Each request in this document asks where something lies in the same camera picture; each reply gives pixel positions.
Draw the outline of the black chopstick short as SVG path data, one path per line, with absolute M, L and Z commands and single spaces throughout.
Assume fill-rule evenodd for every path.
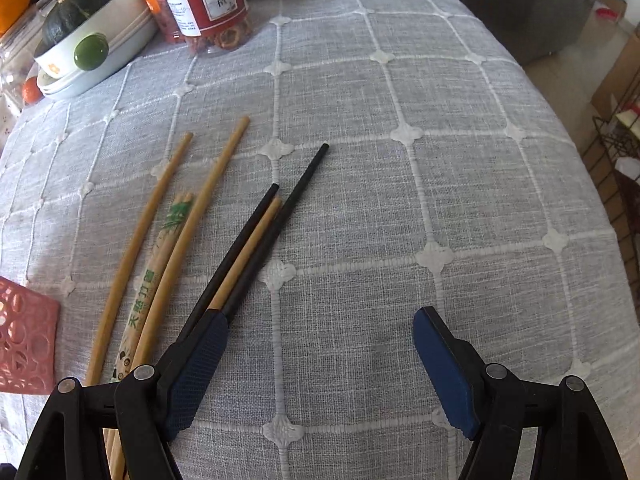
M 218 289 L 220 289 L 220 286 L 224 282 L 224 279 L 230 272 L 232 264 L 235 263 L 235 260 L 239 257 L 241 250 L 250 239 L 250 236 L 255 231 L 256 226 L 258 226 L 258 222 L 262 220 L 262 216 L 267 211 L 268 206 L 273 200 L 273 197 L 276 196 L 278 189 L 279 185 L 273 183 L 272 185 L 270 185 L 270 188 L 268 188 L 267 192 L 265 192 L 265 195 L 262 196 L 262 199 L 260 200 L 256 209 L 250 215 L 250 218 L 248 218 L 247 222 L 245 222 L 240 234 L 236 237 L 228 252 L 222 259 L 216 272 L 209 280 L 207 286 L 204 289 L 204 292 L 202 292 L 200 298 L 198 298 L 198 302 L 196 303 L 191 314 L 186 320 L 186 324 L 184 324 L 182 330 L 180 330 L 177 342 L 181 342 L 185 340 L 187 336 L 189 336 L 191 330 L 194 329 L 196 323 L 214 299 L 216 292 L 218 292 Z

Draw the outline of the disposable chopsticks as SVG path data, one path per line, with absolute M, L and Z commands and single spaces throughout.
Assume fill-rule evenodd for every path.
M 120 338 L 112 368 L 112 382 L 122 380 L 130 371 L 157 287 L 186 223 L 186 218 L 190 214 L 193 201 L 192 193 L 177 195 L 160 226 L 149 258 L 144 265 L 142 277 L 137 284 L 134 301 L 130 306 L 127 323 Z

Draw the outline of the orange fruit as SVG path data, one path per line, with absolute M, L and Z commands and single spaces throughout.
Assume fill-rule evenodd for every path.
M 30 0 L 0 0 L 0 35 L 4 35 L 28 9 Z

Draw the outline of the black chopstick long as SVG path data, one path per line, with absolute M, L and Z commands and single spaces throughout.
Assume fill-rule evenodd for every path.
M 330 146 L 327 143 L 323 143 L 320 146 L 318 152 L 314 155 L 314 158 L 311 159 L 307 169 L 294 186 L 293 191 L 288 196 L 288 199 L 284 202 L 284 205 L 279 209 L 274 219 L 270 222 L 270 225 L 266 229 L 266 234 L 262 237 L 257 248 L 248 259 L 248 263 L 241 272 L 238 281 L 234 285 L 229 298 L 222 308 L 222 314 L 226 317 L 228 325 L 231 325 L 236 312 L 238 312 L 239 307 L 241 307 L 243 300 L 250 291 L 250 286 L 252 286 L 260 269 L 266 263 L 271 249 L 274 244 L 276 244 L 278 237 L 286 226 L 286 222 L 291 218 L 295 207 L 304 195 L 312 177 L 316 173 L 329 149 Z

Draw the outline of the green lime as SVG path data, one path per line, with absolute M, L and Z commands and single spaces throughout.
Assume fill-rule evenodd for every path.
M 84 72 L 96 70 L 105 62 L 109 50 L 108 40 L 100 32 L 85 36 L 74 50 L 75 65 Z

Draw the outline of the grey checked tablecloth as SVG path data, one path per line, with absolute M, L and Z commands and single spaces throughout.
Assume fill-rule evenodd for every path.
M 58 376 L 82 377 L 111 281 L 169 156 L 198 192 L 250 126 L 181 267 L 177 337 L 270 184 L 328 154 L 231 326 L 187 479 L 454 479 L 469 442 L 411 325 L 436 308 L 488 362 L 581 377 L 639 474 L 639 326 L 617 237 L 524 70 L 458 0 L 250 0 L 242 48 L 154 39 L 70 102 L 24 111 L 1 156 L 1 273 L 55 298 Z

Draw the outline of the glass jar with tomatoes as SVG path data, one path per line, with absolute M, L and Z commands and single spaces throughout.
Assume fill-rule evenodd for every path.
M 24 106 L 22 88 L 35 64 L 44 15 L 31 6 L 1 37 L 1 92 L 17 116 Z

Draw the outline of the red label dried fruit jar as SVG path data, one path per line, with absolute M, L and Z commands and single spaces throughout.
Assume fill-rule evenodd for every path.
M 246 0 L 166 0 L 181 35 L 194 52 L 232 51 L 250 38 Z

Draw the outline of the stacked white plates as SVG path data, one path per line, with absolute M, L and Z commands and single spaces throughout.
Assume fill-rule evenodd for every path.
M 154 18 L 139 18 L 130 26 L 122 40 L 118 40 L 106 60 L 95 70 L 75 70 L 68 76 L 53 79 L 43 70 L 37 75 L 37 86 L 42 94 L 52 101 L 68 101 L 90 90 L 104 79 L 112 76 L 132 61 L 155 36 L 157 26 Z

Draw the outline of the white ceramic bowl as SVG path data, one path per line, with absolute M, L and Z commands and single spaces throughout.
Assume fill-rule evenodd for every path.
M 107 38 L 108 46 L 111 48 L 118 40 L 124 38 L 126 32 L 130 31 L 130 26 L 137 23 L 139 18 L 148 16 L 152 18 L 145 0 L 111 0 L 70 36 L 47 52 L 38 52 L 40 40 L 35 50 L 35 61 L 53 79 L 63 78 L 78 70 L 74 62 L 74 50 L 85 36 L 100 32 Z

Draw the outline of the pink perforated basket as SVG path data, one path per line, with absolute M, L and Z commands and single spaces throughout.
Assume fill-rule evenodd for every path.
M 60 304 L 7 278 L 0 289 L 1 391 L 46 396 L 55 385 Z

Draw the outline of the wooden chopstick tall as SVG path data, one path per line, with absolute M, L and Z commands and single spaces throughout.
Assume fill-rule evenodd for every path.
M 198 229 L 198 224 L 206 213 L 206 209 L 212 200 L 216 185 L 224 174 L 224 170 L 226 170 L 228 163 L 230 162 L 230 159 L 249 124 L 250 118 L 248 116 L 242 116 L 239 119 L 227 144 L 224 146 L 224 149 L 213 164 L 212 169 L 209 171 L 201 191 L 198 193 L 198 197 L 191 208 L 188 218 L 186 218 L 186 223 L 184 224 L 177 243 L 171 252 L 162 277 L 160 278 L 160 282 L 156 288 L 149 313 L 146 316 L 141 336 L 137 344 L 136 353 L 134 354 L 134 359 L 131 363 L 131 368 L 135 368 L 142 364 L 148 364 L 150 362 L 150 356 L 156 341 L 157 333 L 160 330 L 160 324 L 162 324 L 164 313 L 168 307 L 168 302 L 172 295 L 172 291 L 174 290 L 174 286 L 180 276 L 183 261 L 186 258 L 186 252 L 188 251 L 191 240 L 193 240 L 194 234 Z

